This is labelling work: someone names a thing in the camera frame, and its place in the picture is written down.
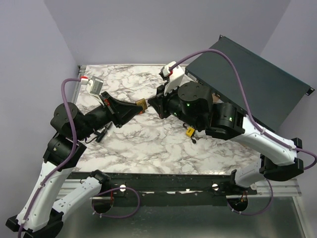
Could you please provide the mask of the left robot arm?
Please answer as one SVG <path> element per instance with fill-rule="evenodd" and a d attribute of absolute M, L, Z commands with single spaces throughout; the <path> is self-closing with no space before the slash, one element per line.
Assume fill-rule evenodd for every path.
<path fill-rule="evenodd" d="M 122 127 L 143 111 L 141 105 L 117 100 L 107 92 L 98 98 L 100 106 L 86 114 L 68 101 L 55 109 L 51 126 L 56 134 L 48 142 L 36 185 L 21 212 L 5 224 L 18 237 L 56 237 L 72 212 L 89 198 L 104 196 L 112 189 L 110 177 L 95 170 L 70 194 L 56 198 L 87 148 L 82 141 L 111 122 Z"/>

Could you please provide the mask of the brass padlock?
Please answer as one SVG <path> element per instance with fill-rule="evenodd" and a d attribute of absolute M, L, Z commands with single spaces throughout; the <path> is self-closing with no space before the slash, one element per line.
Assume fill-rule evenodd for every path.
<path fill-rule="evenodd" d="M 136 105 L 142 107 L 143 111 L 145 111 L 150 106 L 149 99 L 150 98 L 142 98 L 140 100 L 137 100 Z"/>

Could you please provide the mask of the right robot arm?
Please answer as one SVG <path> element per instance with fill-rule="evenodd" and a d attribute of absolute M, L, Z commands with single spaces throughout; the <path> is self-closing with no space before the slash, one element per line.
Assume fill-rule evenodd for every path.
<path fill-rule="evenodd" d="M 228 181 L 231 193 L 239 194 L 263 179 L 287 181 L 304 172 L 295 141 L 283 139 L 271 131 L 264 135 L 235 106 L 214 103 L 209 87 L 188 82 L 170 93 L 164 90 L 165 86 L 161 85 L 157 94 L 148 100 L 161 119 L 175 116 L 208 136 L 235 141 L 260 153 L 258 161 L 232 171 Z"/>

